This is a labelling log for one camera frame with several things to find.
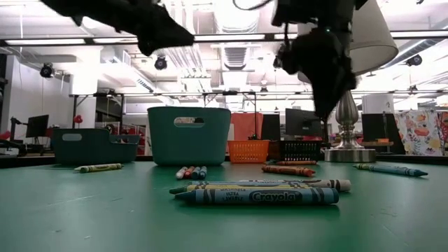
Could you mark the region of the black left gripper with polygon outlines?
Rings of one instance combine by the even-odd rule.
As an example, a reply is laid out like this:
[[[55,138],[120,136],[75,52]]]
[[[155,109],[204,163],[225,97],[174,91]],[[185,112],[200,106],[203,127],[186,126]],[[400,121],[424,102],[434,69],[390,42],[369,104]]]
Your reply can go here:
[[[163,48],[191,46],[195,37],[164,6],[152,0],[73,0],[77,14],[115,29],[138,34],[138,48],[150,56]]]

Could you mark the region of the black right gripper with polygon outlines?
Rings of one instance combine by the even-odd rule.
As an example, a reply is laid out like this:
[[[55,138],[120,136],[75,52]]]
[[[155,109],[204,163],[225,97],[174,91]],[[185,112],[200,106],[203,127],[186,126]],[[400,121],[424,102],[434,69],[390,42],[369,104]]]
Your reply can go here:
[[[328,119],[343,95],[356,88],[349,46],[350,30],[313,29],[294,39],[286,32],[279,48],[279,66],[288,74],[301,72],[312,81],[315,114]],[[328,74],[329,78],[320,78]]]

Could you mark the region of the black plastic basket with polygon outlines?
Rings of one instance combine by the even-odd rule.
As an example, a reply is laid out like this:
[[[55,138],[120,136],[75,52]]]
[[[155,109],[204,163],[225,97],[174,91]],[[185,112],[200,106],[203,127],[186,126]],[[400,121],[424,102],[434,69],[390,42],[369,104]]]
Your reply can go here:
[[[271,141],[268,160],[317,161],[321,153],[321,141]]]

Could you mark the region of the black panel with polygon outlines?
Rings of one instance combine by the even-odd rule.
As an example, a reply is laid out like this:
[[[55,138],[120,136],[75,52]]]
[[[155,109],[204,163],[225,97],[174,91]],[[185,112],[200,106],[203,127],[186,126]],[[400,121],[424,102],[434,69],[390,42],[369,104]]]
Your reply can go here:
[[[264,114],[262,120],[262,140],[279,141],[280,133],[280,116],[279,114]]]

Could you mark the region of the table lamp white shade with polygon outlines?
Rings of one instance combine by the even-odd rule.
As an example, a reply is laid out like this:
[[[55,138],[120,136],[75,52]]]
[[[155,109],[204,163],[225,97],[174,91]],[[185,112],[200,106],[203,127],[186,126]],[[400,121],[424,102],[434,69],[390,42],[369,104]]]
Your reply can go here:
[[[349,46],[353,72],[358,76],[378,69],[398,54],[377,0],[367,2],[353,14],[353,33]],[[358,109],[350,91],[340,99],[335,108],[341,141],[338,146],[325,150],[326,162],[374,162],[374,149],[366,149],[356,142],[354,124]]]

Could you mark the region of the orange crayon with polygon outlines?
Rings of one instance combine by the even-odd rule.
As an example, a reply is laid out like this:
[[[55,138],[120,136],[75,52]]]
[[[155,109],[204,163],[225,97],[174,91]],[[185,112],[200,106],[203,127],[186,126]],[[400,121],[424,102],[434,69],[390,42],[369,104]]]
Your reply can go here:
[[[277,166],[277,165],[265,165],[261,168],[263,171],[280,172],[280,171],[305,171],[310,172],[311,169],[306,167],[294,167],[294,166]]]
[[[311,169],[311,171],[263,171],[267,173],[275,173],[275,174],[288,174],[294,176],[305,176],[305,177],[313,177],[315,175],[315,171]]]

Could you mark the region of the white crayon black bands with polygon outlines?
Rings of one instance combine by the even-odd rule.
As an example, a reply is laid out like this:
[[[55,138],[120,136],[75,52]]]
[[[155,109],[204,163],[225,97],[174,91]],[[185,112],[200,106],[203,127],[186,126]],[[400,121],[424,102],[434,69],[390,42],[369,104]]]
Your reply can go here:
[[[339,179],[308,179],[308,180],[242,180],[242,182],[252,183],[305,183],[309,186],[320,188],[334,188],[340,192],[351,190],[350,180]]]

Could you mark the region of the floral cloth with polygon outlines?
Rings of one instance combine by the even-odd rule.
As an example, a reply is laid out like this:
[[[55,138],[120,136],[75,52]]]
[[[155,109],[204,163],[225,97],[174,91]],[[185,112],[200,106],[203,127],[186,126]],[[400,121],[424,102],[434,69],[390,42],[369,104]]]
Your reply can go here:
[[[448,112],[404,111],[394,116],[406,155],[448,155]]]

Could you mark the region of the orange plastic basket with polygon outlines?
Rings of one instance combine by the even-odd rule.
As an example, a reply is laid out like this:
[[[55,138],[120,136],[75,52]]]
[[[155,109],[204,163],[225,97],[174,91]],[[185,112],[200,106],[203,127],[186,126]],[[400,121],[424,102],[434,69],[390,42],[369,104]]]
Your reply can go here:
[[[267,160],[269,140],[228,141],[231,163],[264,163]]]

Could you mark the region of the overhead beam with light strips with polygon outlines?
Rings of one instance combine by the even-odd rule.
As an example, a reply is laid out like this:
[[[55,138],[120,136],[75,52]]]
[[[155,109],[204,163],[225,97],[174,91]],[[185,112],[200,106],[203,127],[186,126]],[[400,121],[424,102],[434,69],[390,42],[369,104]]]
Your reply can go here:
[[[395,30],[391,31],[390,34],[395,40],[448,39],[448,28],[438,30]],[[283,37],[283,33],[198,34],[195,35],[195,42],[279,42]],[[137,43],[138,39],[135,36],[0,39],[0,47],[115,46],[136,45]]]

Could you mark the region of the large teal plastic bin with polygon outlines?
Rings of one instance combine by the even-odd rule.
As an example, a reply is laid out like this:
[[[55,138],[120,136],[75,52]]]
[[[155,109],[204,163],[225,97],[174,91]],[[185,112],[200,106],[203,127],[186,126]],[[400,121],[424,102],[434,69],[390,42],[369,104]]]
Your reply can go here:
[[[219,166],[225,160],[231,112],[226,108],[147,109],[153,161],[159,166]]]

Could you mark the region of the blue crayon Crayola print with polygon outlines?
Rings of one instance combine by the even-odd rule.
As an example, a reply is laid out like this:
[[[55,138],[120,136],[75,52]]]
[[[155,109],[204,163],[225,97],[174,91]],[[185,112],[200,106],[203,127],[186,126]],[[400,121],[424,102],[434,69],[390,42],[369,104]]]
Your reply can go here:
[[[334,188],[224,188],[196,189],[174,195],[192,204],[225,205],[329,205],[340,200]]]

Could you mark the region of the green crayon yellow wrapper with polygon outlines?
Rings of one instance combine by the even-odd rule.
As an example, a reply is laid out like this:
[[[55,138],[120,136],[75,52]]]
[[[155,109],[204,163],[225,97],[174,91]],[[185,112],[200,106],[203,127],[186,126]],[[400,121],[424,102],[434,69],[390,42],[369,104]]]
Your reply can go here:
[[[186,185],[183,187],[172,188],[170,194],[179,194],[198,189],[298,189],[311,188],[309,185]]]

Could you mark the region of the small black monitor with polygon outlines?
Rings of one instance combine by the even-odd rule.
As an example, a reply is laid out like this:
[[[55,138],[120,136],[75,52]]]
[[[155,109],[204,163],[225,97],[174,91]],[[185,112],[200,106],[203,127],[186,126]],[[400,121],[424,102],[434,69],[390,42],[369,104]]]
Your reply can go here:
[[[27,138],[45,137],[48,128],[49,115],[39,115],[28,118]]]

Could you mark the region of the green table mat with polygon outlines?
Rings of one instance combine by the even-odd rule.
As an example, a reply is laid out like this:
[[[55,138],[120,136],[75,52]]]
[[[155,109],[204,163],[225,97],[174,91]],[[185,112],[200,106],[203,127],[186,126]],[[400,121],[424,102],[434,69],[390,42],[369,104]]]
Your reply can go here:
[[[175,168],[151,162],[0,169],[0,252],[448,252],[448,166],[419,168],[322,162],[318,178],[352,184],[333,206],[187,205]]]

